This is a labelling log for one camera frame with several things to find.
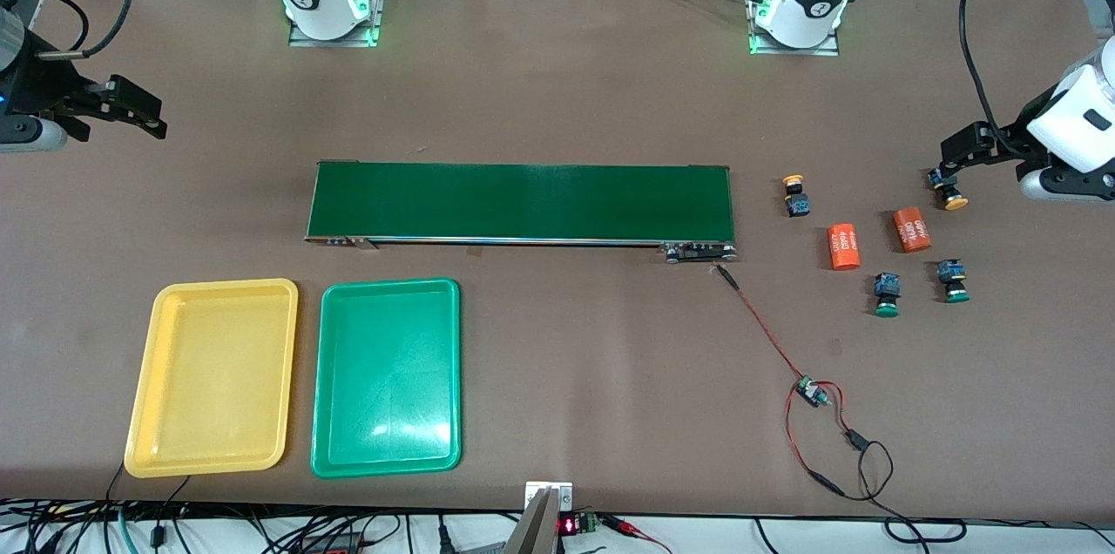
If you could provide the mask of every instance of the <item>tabletop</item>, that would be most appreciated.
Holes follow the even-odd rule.
[[[120,0],[76,0],[99,38]],[[291,49],[277,0],[135,0],[79,62],[163,98],[168,137],[94,122],[88,144],[0,158],[0,489],[99,498],[118,465],[152,300],[181,281],[288,278],[301,291],[287,453],[180,495],[514,508],[571,480],[617,512],[878,515],[797,466],[794,377],[708,265],[651,249],[302,241],[320,158],[728,165],[729,265],[804,372],[888,444],[881,499],[915,516],[1103,519],[1115,509],[1107,396],[1111,210],[1029,202],[1010,165],[966,169],[967,208],[934,208],[938,144],[981,117],[958,0],[856,0],[838,58],[747,51],[734,0],[387,0],[375,49]],[[971,0],[972,51],[1000,120],[1095,46],[1082,0]],[[68,45],[72,13],[35,29]],[[780,177],[813,213],[786,217]],[[903,253],[891,215],[924,213]],[[834,272],[825,229],[853,223],[863,265]],[[944,304],[959,257],[972,301]],[[901,317],[871,281],[903,276]],[[463,448],[443,474],[320,480],[308,465],[320,297],[340,281],[446,276],[462,292]],[[809,464],[847,489],[833,411],[798,402]],[[178,479],[125,477],[163,498]]]

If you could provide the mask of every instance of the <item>orange can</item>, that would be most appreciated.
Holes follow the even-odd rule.
[[[860,268],[860,245],[855,241],[855,227],[850,223],[837,223],[828,229],[828,254],[835,271],[851,271]]]
[[[894,227],[899,230],[899,240],[902,241],[902,251],[905,253],[920,252],[932,245],[925,220],[921,217],[921,210],[915,205],[894,213]]]

